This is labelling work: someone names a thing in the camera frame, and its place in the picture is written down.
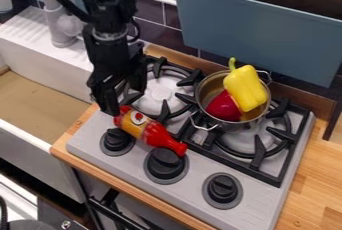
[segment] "pot handle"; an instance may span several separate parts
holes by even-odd
[[[271,82],[273,82],[272,77],[271,77],[271,74],[270,74],[269,72],[263,71],[263,70],[257,70],[257,72],[258,72],[258,74],[265,74],[265,75],[266,75],[266,77],[267,77],[267,83],[266,83],[266,85],[267,85],[267,86],[270,85]]]
[[[191,115],[190,115],[190,121],[191,121],[191,124],[192,126],[194,126],[196,129],[198,130],[205,130],[205,131],[212,131],[214,129],[216,129],[219,125],[218,124],[215,124],[214,126],[210,127],[210,128],[205,128],[205,127],[202,127],[202,126],[198,126],[196,125],[195,123],[195,120],[192,118],[195,114],[198,113],[198,110],[193,112]]]

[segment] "bell pepper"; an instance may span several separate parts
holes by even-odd
[[[234,98],[242,112],[249,112],[266,103],[267,92],[262,86],[255,68],[246,65],[235,68],[235,58],[230,58],[230,73],[224,78],[223,85]]]
[[[223,90],[209,103],[208,114],[225,121],[237,122],[242,113],[227,90]]]

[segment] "burner grate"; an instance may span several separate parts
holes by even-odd
[[[220,142],[220,137],[224,133],[218,130],[209,132],[203,144],[197,144],[192,140],[192,137],[197,129],[193,127],[190,120],[187,120],[182,129],[179,131],[178,136],[176,135],[176,137],[178,139],[181,139],[183,142],[186,142],[189,145],[189,148],[195,152],[198,152],[217,162],[239,170],[272,186],[280,187],[285,177],[288,166],[291,162],[292,156],[295,152],[298,139],[301,136],[301,133],[303,132],[305,124],[308,120],[310,111],[295,106],[290,102],[287,102],[286,100],[274,101],[279,104],[279,106],[271,110],[268,115],[271,115],[272,118],[280,117],[284,119],[284,122],[286,123],[286,130],[280,130],[272,127],[266,128],[269,133],[273,134],[281,140],[281,142],[275,148],[272,148],[270,150],[266,149],[259,135],[255,135],[254,153],[243,153],[240,151],[236,151]],[[286,111],[293,111],[303,116],[296,134],[293,134],[291,131],[291,122],[286,114]],[[206,117],[203,114],[198,114],[194,120],[196,124],[200,125],[200,123],[206,122],[205,118]],[[260,169],[260,166],[266,158],[272,157],[283,151],[284,149],[287,150],[287,155],[278,176],[270,175]]]
[[[162,57],[160,59],[156,59],[153,57],[148,57],[147,62],[149,66],[147,67],[147,73],[152,72],[153,76],[158,79],[163,75],[163,71],[174,71],[176,73],[179,73],[184,76],[183,79],[181,79],[178,83],[178,87],[185,87],[185,86],[190,86],[196,89],[198,83],[201,81],[203,78],[202,71],[199,69],[195,70],[189,70],[186,68],[182,68],[180,66],[176,66],[172,63],[169,63],[166,58]],[[126,82],[124,86],[124,91],[123,91],[123,99],[120,102],[121,105],[131,105],[134,107],[133,103],[137,100],[139,100],[142,96],[144,96],[144,93],[142,92],[133,92],[129,93],[129,90],[131,89],[130,83]],[[187,94],[182,94],[179,92],[175,93],[175,96],[180,99],[182,102],[184,102],[186,105],[177,110],[176,112],[171,112],[170,106],[167,102],[167,100],[163,100],[161,111],[159,115],[153,115],[153,114],[148,114],[145,113],[148,117],[155,119],[159,121],[160,123],[165,123],[167,120],[171,118],[175,118],[177,116],[182,115],[183,113],[191,110],[191,108],[196,104],[195,97],[187,95]]]
[[[177,82],[177,86],[191,86],[194,88],[194,91],[196,90],[199,82],[204,77],[201,70],[189,70],[187,68],[168,62],[166,58],[157,59],[154,57],[148,57],[146,59],[146,64],[148,66],[147,73],[152,72],[154,78],[161,78],[164,71],[174,71],[181,76],[184,76],[184,78]],[[130,104],[131,106],[133,106],[132,104],[135,101],[144,96],[144,93],[139,91],[130,93],[129,91],[130,89],[132,89],[132,87],[130,86],[130,82],[120,84],[120,89],[123,89],[124,95],[120,104]],[[171,112],[168,101],[164,99],[161,104],[160,114],[152,115],[146,114],[145,112],[144,113],[150,118],[153,118],[162,124],[167,124],[168,120],[180,116],[187,111],[198,110],[198,106],[195,100],[195,92],[193,95],[177,92],[174,95],[179,100],[185,103],[184,107],[177,110],[176,112]],[[225,133],[217,129],[208,132],[203,143],[198,144],[192,139],[197,129],[193,127],[190,119],[186,120],[186,122],[177,133],[170,134],[175,139],[187,143],[189,149],[200,153],[203,156],[206,156],[208,158],[211,158],[212,160],[227,165],[228,167],[241,171],[272,186],[280,187],[295,152],[298,139],[301,136],[305,124],[308,120],[310,111],[302,107],[293,105],[292,103],[290,103],[289,99],[273,100],[272,103],[276,103],[276,106],[274,106],[273,109],[267,113],[265,118],[272,121],[282,119],[285,125],[285,130],[274,128],[271,126],[266,127],[266,131],[268,133],[272,134],[274,137],[280,140],[279,143],[271,149],[267,149],[261,137],[259,135],[255,135],[254,153],[237,151],[222,142],[220,138]],[[292,133],[291,121],[287,115],[287,112],[289,111],[300,114],[302,116],[300,125],[295,134]],[[205,125],[207,122],[206,117],[207,116],[203,113],[198,113],[194,117],[194,121],[197,125]],[[287,155],[277,176],[271,175],[262,170],[261,166],[267,158],[275,156],[284,150],[287,151]]]

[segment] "toy stove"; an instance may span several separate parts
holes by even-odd
[[[201,71],[165,58],[151,57],[148,63],[145,94],[127,82],[116,91],[122,104],[131,104],[187,143],[186,156],[133,139],[100,111],[73,136],[67,150],[214,227],[273,229],[310,136],[313,113],[287,99],[273,100],[254,128],[206,131],[211,126],[196,113],[194,99]]]

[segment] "stove knob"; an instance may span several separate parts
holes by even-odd
[[[147,162],[147,169],[158,179],[173,179],[184,171],[185,164],[185,157],[167,148],[156,148]]]
[[[132,141],[131,135],[120,129],[108,129],[104,139],[105,147],[110,151],[121,151]]]
[[[226,204],[236,199],[238,187],[231,177],[219,175],[210,181],[208,194],[215,202]]]

